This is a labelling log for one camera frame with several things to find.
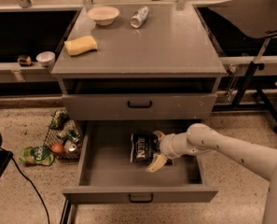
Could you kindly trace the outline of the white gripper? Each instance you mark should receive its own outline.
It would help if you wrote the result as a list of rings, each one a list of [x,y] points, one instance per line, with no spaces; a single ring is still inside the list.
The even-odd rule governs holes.
[[[168,159],[175,159],[177,157],[173,148],[174,133],[164,134],[162,131],[154,131],[153,134],[156,135],[159,140],[159,150],[161,154],[155,155],[152,162],[147,166],[146,170],[149,173],[156,173],[166,164]]]

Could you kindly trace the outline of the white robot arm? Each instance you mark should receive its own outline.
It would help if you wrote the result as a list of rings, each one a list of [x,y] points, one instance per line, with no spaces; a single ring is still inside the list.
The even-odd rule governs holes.
[[[155,173],[167,160],[183,155],[219,152],[270,182],[262,224],[277,224],[277,149],[225,136],[202,123],[192,124],[185,133],[154,131],[154,135],[159,139],[159,154],[146,168],[148,172]]]

